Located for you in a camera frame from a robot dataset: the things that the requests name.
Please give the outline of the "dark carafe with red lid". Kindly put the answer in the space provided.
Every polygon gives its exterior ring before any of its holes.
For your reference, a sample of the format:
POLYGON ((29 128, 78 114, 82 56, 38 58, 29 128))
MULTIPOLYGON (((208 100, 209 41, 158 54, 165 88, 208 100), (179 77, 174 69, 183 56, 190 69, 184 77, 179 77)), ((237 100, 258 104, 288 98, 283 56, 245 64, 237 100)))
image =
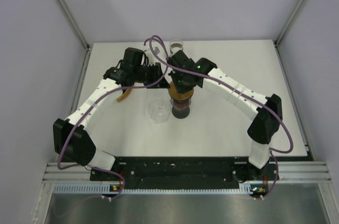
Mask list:
POLYGON ((177 119, 185 119, 190 114, 190 107, 189 106, 178 107, 176 105, 173 105, 172 114, 177 119))

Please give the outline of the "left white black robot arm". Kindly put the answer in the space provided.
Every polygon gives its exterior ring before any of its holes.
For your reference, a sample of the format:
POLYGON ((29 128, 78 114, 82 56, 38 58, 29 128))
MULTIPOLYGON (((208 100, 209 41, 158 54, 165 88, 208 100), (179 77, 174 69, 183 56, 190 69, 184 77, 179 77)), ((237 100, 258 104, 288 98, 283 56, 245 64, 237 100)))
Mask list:
POLYGON ((109 180, 116 179, 120 167, 116 158, 98 148, 91 138, 91 131, 108 108, 130 89, 169 88, 164 70, 155 59, 159 48, 145 50, 127 48, 116 66, 103 75, 94 92, 84 103, 65 119, 57 119, 53 124, 55 152, 59 155, 57 166, 63 158, 73 161, 73 165, 99 168, 109 180))

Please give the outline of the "grey transparent dripper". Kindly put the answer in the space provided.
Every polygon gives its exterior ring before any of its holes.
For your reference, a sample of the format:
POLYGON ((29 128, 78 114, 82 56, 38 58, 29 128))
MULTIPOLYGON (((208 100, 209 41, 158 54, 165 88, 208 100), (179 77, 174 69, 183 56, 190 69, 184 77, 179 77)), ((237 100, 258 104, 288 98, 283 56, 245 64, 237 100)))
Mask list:
POLYGON ((184 108, 184 107, 191 105, 191 98, 187 98, 187 99, 184 99, 184 100, 178 100, 178 99, 175 99, 175 98, 171 98, 171 104, 173 106, 178 107, 178 108, 184 108))

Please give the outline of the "clear glass flask with coffee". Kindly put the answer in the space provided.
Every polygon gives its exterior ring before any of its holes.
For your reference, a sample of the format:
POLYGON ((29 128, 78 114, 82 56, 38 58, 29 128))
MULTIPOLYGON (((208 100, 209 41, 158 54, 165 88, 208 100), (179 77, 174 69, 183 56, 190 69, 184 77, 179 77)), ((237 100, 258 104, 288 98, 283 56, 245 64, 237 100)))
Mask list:
POLYGON ((170 56, 174 55, 178 51, 183 51, 183 41, 180 39, 173 39, 169 42, 170 56))

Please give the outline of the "orange coffee filter box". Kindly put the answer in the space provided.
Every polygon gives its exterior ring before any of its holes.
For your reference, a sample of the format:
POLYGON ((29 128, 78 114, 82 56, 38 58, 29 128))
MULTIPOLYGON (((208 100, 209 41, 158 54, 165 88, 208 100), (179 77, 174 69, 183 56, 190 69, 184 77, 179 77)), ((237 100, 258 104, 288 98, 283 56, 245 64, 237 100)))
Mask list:
POLYGON ((127 89, 125 90, 121 96, 119 96, 116 101, 119 103, 119 102, 122 102, 123 100, 125 100, 131 93, 132 89, 127 89))

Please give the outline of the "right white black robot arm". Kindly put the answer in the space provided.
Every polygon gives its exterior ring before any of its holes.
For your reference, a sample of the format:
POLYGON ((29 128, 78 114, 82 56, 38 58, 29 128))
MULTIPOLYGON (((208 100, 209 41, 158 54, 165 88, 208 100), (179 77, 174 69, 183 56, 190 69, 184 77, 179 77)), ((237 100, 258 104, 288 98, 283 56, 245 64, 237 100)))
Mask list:
POLYGON ((251 120, 247 129, 252 139, 247 173, 255 180, 264 176, 270 159, 271 140, 280 127, 272 113, 282 119, 281 98, 276 94, 268 97, 256 93, 227 76, 214 62, 207 58, 195 62, 182 50, 170 56, 167 63, 173 69, 169 75, 178 93, 184 94, 198 86, 221 96, 251 120))

